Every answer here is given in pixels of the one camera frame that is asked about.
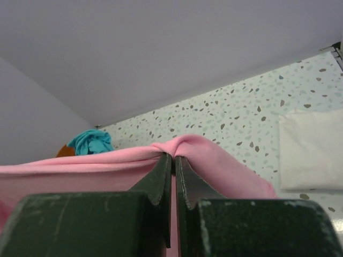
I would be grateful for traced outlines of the pink t shirt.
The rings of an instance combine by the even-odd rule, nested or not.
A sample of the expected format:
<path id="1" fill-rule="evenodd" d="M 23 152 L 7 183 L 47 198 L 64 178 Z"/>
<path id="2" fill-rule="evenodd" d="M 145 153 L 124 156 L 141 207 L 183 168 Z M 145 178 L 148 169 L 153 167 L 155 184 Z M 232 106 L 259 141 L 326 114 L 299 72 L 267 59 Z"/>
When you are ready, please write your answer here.
<path id="1" fill-rule="evenodd" d="M 273 186 L 212 141 L 193 134 L 167 142 L 76 157 L 1 167 L 1 224 L 34 193 L 127 190 L 163 153 L 185 157 L 194 171 L 224 196 L 273 199 Z"/>

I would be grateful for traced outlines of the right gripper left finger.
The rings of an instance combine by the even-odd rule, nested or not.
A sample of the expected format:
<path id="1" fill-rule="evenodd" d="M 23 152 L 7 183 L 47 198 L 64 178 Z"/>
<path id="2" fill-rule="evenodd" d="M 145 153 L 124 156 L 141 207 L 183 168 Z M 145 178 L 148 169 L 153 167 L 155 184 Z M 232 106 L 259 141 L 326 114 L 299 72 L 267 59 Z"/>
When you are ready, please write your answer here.
<path id="1" fill-rule="evenodd" d="M 172 158 L 128 191 L 33 194 L 1 234 L 1 256 L 165 256 L 170 248 Z"/>

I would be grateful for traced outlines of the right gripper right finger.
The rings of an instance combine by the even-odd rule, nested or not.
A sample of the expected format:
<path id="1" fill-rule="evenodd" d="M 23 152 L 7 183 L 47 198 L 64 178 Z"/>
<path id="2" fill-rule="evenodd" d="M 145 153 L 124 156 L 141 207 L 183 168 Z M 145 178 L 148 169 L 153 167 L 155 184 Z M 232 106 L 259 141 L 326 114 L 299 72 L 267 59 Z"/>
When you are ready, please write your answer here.
<path id="1" fill-rule="evenodd" d="M 225 198 L 186 158 L 175 169 L 180 256 L 342 256 L 319 204 Z"/>

